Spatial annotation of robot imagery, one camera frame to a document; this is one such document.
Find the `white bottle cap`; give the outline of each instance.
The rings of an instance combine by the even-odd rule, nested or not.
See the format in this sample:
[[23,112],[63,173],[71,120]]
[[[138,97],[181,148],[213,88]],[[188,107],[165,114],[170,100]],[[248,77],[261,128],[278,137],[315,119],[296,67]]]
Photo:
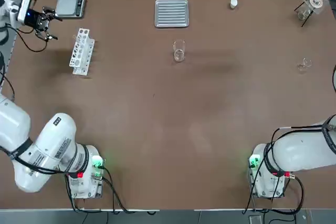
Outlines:
[[238,5],[238,0],[231,0],[230,6],[232,9],[234,9]]

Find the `floor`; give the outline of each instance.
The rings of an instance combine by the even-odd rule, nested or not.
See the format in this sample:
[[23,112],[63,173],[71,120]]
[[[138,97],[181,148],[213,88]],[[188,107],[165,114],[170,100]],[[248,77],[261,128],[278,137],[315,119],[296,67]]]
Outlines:
[[[259,215],[258,213],[248,211],[242,215],[241,210],[231,211],[199,211],[192,210],[166,210],[157,212],[150,216],[147,212],[137,212],[126,215],[120,213],[114,216],[109,214],[107,222],[107,213],[89,214],[85,219],[85,224],[249,224],[249,217]],[[34,223],[34,224],[82,224],[86,214],[77,214],[73,211],[16,211],[1,212],[1,224],[14,223]],[[268,213],[265,216],[265,223],[273,219],[291,220],[292,217],[284,217],[276,213]],[[334,224],[336,220],[335,210],[302,210],[297,214],[297,224]],[[272,221],[272,224],[281,223],[281,221]],[[262,222],[253,222],[253,224],[262,224]]]

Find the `green indicator light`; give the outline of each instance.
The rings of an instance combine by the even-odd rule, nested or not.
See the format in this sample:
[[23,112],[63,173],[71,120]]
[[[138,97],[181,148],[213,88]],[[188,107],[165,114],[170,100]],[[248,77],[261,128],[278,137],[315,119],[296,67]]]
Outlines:
[[98,166],[102,166],[103,165],[103,159],[101,158],[101,156],[93,156],[92,157],[92,165],[94,167],[98,167]]

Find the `glass beaker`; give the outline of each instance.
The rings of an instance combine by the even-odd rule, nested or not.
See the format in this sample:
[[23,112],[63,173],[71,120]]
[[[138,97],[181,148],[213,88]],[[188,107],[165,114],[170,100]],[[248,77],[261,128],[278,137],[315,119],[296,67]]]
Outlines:
[[174,60],[176,62],[181,62],[185,60],[185,41],[182,39],[177,39],[173,44],[174,50]]

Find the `small glass cup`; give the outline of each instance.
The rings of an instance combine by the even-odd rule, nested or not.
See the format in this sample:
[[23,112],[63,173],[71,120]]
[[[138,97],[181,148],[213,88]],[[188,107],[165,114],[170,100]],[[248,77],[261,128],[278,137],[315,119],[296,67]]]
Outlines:
[[174,60],[176,62],[182,62],[185,60],[185,41],[182,39],[177,39],[173,44],[174,49]]
[[298,64],[298,70],[301,73],[304,73],[308,70],[308,68],[310,68],[312,66],[311,60],[304,58],[302,63]]

